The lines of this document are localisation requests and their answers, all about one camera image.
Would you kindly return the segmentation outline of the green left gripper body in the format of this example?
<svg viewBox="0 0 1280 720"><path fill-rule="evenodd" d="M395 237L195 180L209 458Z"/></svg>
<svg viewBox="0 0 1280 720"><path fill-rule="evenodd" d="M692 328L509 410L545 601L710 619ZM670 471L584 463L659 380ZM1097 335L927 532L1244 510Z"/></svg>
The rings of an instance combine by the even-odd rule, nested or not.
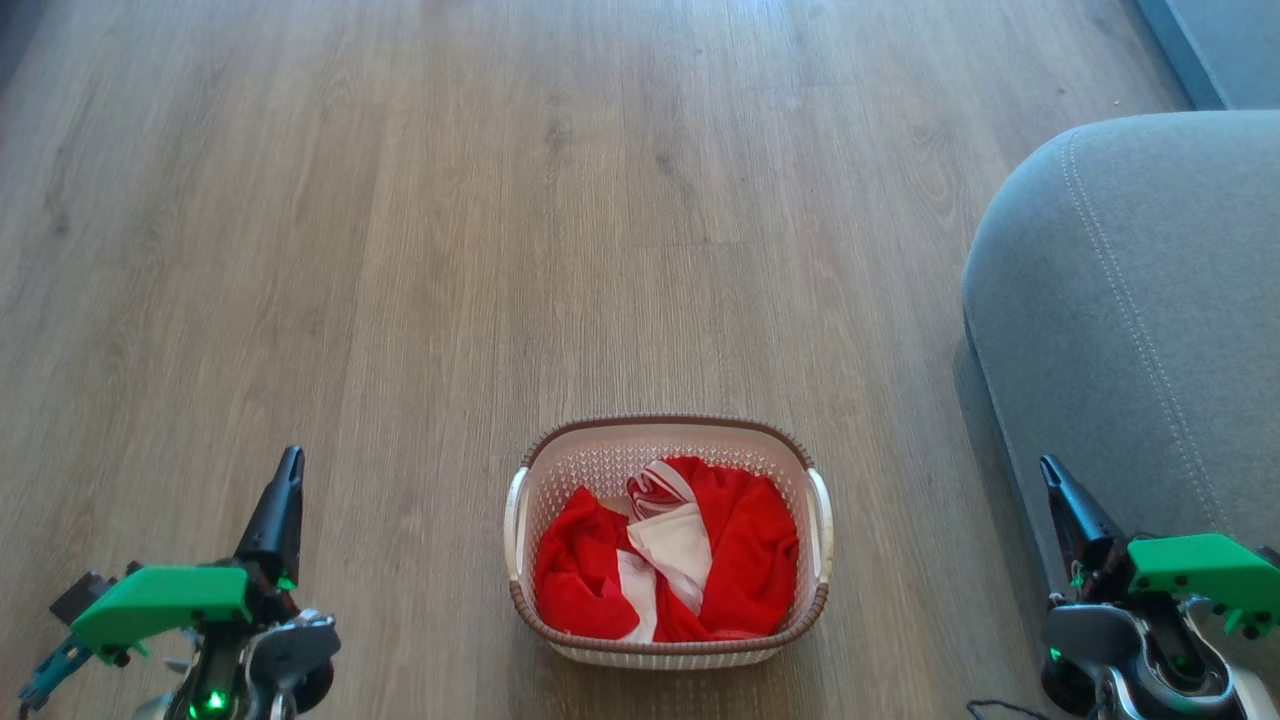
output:
<svg viewBox="0 0 1280 720"><path fill-rule="evenodd" d="M168 632L228 635L242 644L298 614L300 562L221 560L140 566L70 621L70 635L106 664Z"/></svg>

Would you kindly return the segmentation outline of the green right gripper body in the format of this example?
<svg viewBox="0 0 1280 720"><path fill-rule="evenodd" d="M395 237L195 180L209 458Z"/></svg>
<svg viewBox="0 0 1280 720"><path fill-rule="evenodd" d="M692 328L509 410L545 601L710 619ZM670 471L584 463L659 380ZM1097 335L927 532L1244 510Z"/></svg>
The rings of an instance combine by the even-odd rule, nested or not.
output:
<svg viewBox="0 0 1280 720"><path fill-rule="evenodd" d="M1224 630L1249 639L1277 628L1277 552L1248 550L1217 533L1114 539L1074 562L1074 589L1088 603L1125 603L1147 594L1202 598Z"/></svg>

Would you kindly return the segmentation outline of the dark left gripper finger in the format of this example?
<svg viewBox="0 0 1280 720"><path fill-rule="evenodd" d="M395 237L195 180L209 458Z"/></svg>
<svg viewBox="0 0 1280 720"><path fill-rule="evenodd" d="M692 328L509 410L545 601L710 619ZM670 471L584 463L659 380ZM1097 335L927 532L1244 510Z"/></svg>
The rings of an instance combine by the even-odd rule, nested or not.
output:
<svg viewBox="0 0 1280 720"><path fill-rule="evenodd" d="M288 446L265 484L234 559L255 562L276 587L300 584L305 451Z"/></svg>

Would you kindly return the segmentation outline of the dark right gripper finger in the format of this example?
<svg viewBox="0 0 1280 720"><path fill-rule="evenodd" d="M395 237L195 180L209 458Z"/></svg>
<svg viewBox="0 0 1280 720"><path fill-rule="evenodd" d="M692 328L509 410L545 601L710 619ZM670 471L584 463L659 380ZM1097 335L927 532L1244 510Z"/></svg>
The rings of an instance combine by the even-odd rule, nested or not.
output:
<svg viewBox="0 0 1280 720"><path fill-rule="evenodd" d="M1039 471L1068 579L1126 582L1129 537L1056 456L1042 456Z"/></svg>

